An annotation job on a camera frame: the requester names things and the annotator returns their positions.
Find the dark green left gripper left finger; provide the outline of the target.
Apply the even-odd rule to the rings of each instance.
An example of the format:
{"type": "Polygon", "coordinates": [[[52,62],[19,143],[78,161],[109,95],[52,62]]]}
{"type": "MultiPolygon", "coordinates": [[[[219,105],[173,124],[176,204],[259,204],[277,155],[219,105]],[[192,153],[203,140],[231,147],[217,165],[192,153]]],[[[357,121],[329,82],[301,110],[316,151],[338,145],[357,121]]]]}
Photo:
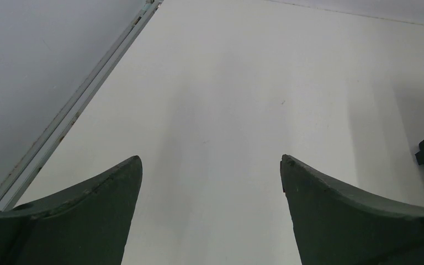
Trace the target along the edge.
{"type": "Polygon", "coordinates": [[[0,211],[0,264],[121,264],[141,182],[142,162],[133,156],[0,211]]]}

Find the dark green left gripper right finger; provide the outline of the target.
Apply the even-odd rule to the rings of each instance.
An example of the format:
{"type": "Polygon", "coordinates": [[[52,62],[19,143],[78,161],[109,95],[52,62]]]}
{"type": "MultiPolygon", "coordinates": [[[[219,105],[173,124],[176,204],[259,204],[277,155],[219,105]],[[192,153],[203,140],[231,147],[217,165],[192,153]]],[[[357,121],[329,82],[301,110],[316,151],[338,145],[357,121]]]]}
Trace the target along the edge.
{"type": "Polygon", "coordinates": [[[424,207],[384,198],[290,155],[280,162],[302,264],[424,264],[424,207]]]}

